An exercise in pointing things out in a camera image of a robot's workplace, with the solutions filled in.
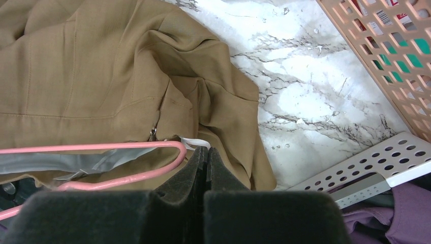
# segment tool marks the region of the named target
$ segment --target marble surface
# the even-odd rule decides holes
[[[408,131],[315,0],[166,1],[226,42],[259,86],[278,189]]]

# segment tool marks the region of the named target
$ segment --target clothes hanger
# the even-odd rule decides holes
[[[122,149],[122,148],[147,148],[147,147],[176,147],[179,149],[178,157],[170,164],[151,171],[129,175],[117,179],[107,180],[99,183],[85,183],[70,181],[53,189],[53,191],[66,190],[83,190],[98,191],[112,187],[118,187],[133,182],[154,178],[172,171],[178,167],[186,157],[187,149],[185,145],[178,141],[152,141],[152,142],[126,142],[126,143],[109,143],[109,144],[85,144],[85,145],[62,145],[62,146],[39,146],[0,149],[0,154],[19,154],[19,153],[46,153],[53,151],[75,151],[75,150],[103,150],[103,149]],[[21,206],[10,208],[0,212],[0,220],[13,217],[19,213]]]

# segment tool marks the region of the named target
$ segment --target purple fabric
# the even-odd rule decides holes
[[[386,238],[392,244],[431,243],[431,192],[405,183],[392,188],[395,208],[372,207],[344,214],[352,241],[357,244],[381,244],[355,231],[357,223],[374,229],[390,226]]]

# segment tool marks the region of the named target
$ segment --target brown jacket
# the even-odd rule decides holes
[[[0,0],[0,87],[0,148],[148,141],[157,123],[156,140],[206,140],[246,186],[275,187],[258,133],[258,88],[230,63],[226,44],[171,4]],[[80,181],[175,157],[174,149],[157,149]],[[176,171],[120,189],[153,189]],[[0,181],[31,176],[49,185],[65,174]]]

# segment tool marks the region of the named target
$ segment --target garment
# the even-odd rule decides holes
[[[206,140],[247,187],[275,187],[258,133],[257,86],[230,63],[226,44],[174,5],[8,0],[0,7],[0,86],[0,148],[148,141],[156,131],[152,139]],[[80,181],[160,168],[176,154],[159,148]],[[118,189],[154,189],[178,170]],[[0,183],[30,176],[50,185],[65,174],[8,174]]]
[[[353,243],[431,243],[431,192],[404,183],[392,188],[392,193],[395,208],[371,207],[344,214]]]

